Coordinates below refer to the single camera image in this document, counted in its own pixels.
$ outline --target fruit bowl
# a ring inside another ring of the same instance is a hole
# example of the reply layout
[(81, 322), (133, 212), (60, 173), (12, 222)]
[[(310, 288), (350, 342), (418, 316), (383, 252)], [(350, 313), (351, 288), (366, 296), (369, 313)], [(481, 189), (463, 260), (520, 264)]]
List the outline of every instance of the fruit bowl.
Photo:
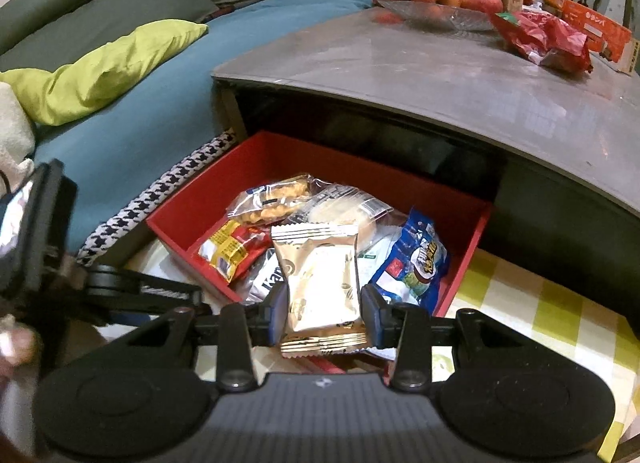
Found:
[(412, 0), (378, 0), (381, 6), (409, 22), (427, 24), (439, 29), (458, 31), (491, 31), (494, 25), (486, 13)]

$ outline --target green sofa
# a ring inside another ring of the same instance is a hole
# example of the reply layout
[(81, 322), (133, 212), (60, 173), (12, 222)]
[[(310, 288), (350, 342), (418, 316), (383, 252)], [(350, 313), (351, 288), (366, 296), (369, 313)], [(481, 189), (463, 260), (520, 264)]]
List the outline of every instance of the green sofa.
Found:
[(36, 163), (60, 159), (79, 185), (70, 249), (92, 262), (232, 146), (233, 135), (212, 108), (216, 65), (368, 7), (370, 0), (262, 0), (233, 13), (212, 0), (11, 0), (2, 6), (0, 71), (54, 70), (153, 20), (209, 20), (207, 35), (111, 106), (79, 122), (37, 128)]

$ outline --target barcode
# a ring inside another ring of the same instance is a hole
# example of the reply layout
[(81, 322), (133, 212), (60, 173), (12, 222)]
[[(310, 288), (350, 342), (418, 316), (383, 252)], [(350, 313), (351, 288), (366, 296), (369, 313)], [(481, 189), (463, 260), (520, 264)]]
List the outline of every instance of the barcode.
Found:
[(367, 201), (363, 201), (360, 204), (360, 208), (362, 208), (362, 210), (364, 210), (371, 219), (375, 219), (380, 214), (391, 210), (391, 207), (389, 205), (376, 198), (371, 198)]

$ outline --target red plastic bag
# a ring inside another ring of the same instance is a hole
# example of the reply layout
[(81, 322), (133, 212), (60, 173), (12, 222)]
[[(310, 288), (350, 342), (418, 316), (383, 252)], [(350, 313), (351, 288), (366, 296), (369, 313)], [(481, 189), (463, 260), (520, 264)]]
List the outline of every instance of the red plastic bag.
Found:
[(591, 73), (587, 36), (546, 11), (490, 14), (500, 35), (534, 64), (577, 74)]

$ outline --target houndstooth fabric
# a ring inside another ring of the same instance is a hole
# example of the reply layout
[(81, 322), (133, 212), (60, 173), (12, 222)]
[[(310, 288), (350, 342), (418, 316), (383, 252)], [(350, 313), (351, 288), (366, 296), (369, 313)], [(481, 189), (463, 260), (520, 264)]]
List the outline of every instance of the houndstooth fabric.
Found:
[(232, 130), (228, 130), (192, 152), (160, 176), (148, 189), (133, 199), (106, 223), (98, 226), (78, 252), (78, 262), (90, 266), (114, 243), (144, 221), (162, 202), (190, 178), (218, 159), (236, 143)]

